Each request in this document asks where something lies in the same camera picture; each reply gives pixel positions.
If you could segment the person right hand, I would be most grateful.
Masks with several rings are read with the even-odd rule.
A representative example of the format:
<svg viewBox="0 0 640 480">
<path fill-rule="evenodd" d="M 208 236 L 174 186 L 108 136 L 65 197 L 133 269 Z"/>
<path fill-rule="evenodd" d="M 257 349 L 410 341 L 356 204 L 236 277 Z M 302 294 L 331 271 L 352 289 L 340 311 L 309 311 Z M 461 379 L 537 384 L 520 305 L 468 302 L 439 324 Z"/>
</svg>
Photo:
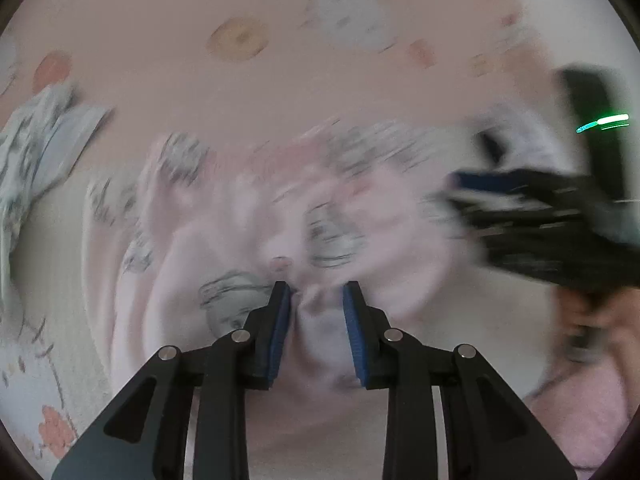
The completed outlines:
<svg viewBox="0 0 640 480">
<path fill-rule="evenodd" d="M 570 361 L 591 363 L 605 350 L 620 365 L 639 368 L 639 289 L 622 288 L 593 307 L 586 295 L 555 289 L 564 353 Z"/>
</svg>

